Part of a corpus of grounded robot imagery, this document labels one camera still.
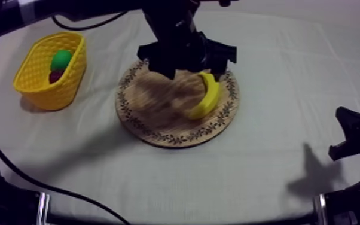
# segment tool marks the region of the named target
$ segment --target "black cable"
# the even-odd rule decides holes
[[[69,30],[69,31],[86,31],[86,30],[89,30],[89,29],[93,29],[93,28],[98,28],[99,26],[103,26],[107,23],[110,23],[114,20],[117,20],[118,18],[122,17],[123,15],[125,15],[126,13],[128,13],[128,11],[124,11],[124,12],[121,12],[121,13],[118,13],[116,14],[114,17],[108,19],[108,20],[105,20],[103,22],[100,22],[100,23],[97,23],[95,25],[90,25],[90,26],[83,26],[83,27],[80,27],[80,28],[73,28],[73,27],[70,27],[70,26],[66,26],[64,25],[63,23],[60,23],[56,16],[52,16],[51,19],[53,20],[53,22],[58,25],[59,27],[63,28],[63,29],[66,29],[66,30]]]
[[[0,159],[16,174],[18,174],[20,177],[22,177],[24,180],[35,184],[36,186],[42,187],[44,189],[50,190],[50,191],[54,191],[60,194],[65,194],[71,197],[74,197],[76,199],[80,199],[83,201],[86,201],[90,204],[96,205],[102,209],[104,209],[105,211],[107,211],[108,213],[112,214],[113,216],[115,216],[117,219],[119,219],[121,222],[123,222],[125,225],[131,225],[126,219],[124,219],[121,215],[117,214],[115,211],[109,209],[107,206],[93,200],[90,199],[89,197],[85,197],[81,194],[77,194],[71,191],[67,191],[58,187],[53,187],[50,186],[48,184],[42,183],[32,177],[30,177],[29,175],[27,175],[26,173],[22,172],[18,167],[16,167],[6,156],[5,154],[0,150]]]

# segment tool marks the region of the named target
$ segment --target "banana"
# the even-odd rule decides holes
[[[215,81],[215,78],[212,74],[200,72],[199,76],[202,77],[202,80],[205,83],[206,94],[201,102],[191,109],[190,114],[188,115],[190,120],[198,120],[203,118],[215,108],[219,101],[219,82]]]

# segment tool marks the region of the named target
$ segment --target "white table surface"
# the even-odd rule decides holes
[[[229,64],[240,107],[217,138],[164,150],[118,121],[116,87],[140,44],[155,40],[140,12],[86,31],[87,70],[72,105],[36,110],[12,87],[31,45],[60,31],[44,20],[0,37],[0,147],[35,178],[103,202],[131,222],[231,223],[311,210],[316,194],[360,181],[360,156],[339,162],[339,106],[360,112],[360,32],[300,20],[198,12],[197,28],[238,47]],[[307,143],[310,149],[304,149]],[[25,184],[1,162],[7,180]],[[52,193],[54,211],[113,218]]]

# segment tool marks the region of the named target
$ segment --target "green ball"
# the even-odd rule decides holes
[[[71,58],[72,58],[71,52],[67,50],[58,51],[51,60],[50,69],[52,71],[58,69],[66,69],[68,64],[70,63]]]

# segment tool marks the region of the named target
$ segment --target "red ball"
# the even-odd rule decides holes
[[[55,83],[60,79],[60,77],[62,77],[63,74],[64,74],[64,70],[51,71],[49,74],[49,83],[50,84]]]

